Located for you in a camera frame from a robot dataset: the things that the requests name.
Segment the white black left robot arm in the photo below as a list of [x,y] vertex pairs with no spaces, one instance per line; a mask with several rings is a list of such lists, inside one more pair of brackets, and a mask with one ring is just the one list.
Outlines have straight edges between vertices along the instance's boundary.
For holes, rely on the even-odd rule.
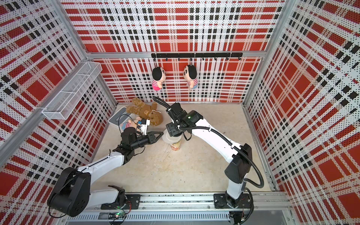
[[127,204],[125,190],[110,185],[108,189],[91,191],[92,184],[115,168],[128,163],[135,150],[156,143],[162,136],[161,131],[151,131],[143,135],[134,127],[121,133],[121,142],[110,153],[88,165],[62,171],[48,200],[48,209],[55,209],[63,215],[75,217],[88,207],[107,204],[122,207]]

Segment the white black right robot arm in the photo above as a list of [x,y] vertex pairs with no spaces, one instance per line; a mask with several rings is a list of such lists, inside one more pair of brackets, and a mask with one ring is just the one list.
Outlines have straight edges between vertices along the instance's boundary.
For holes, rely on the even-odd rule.
[[178,137],[185,132],[202,139],[214,148],[228,163],[225,175],[228,187],[225,192],[226,204],[238,208],[244,198],[246,185],[264,187],[263,176],[252,160],[252,149],[248,144],[240,145],[216,130],[197,111],[186,112],[180,103],[164,104],[172,122],[166,125],[170,136]]

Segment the printed paper milk tea cup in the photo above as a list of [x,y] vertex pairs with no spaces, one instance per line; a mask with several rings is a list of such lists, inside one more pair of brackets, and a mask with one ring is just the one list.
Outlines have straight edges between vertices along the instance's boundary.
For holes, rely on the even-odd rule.
[[170,146],[173,151],[178,151],[181,147],[181,141],[174,142],[174,143],[170,144]]

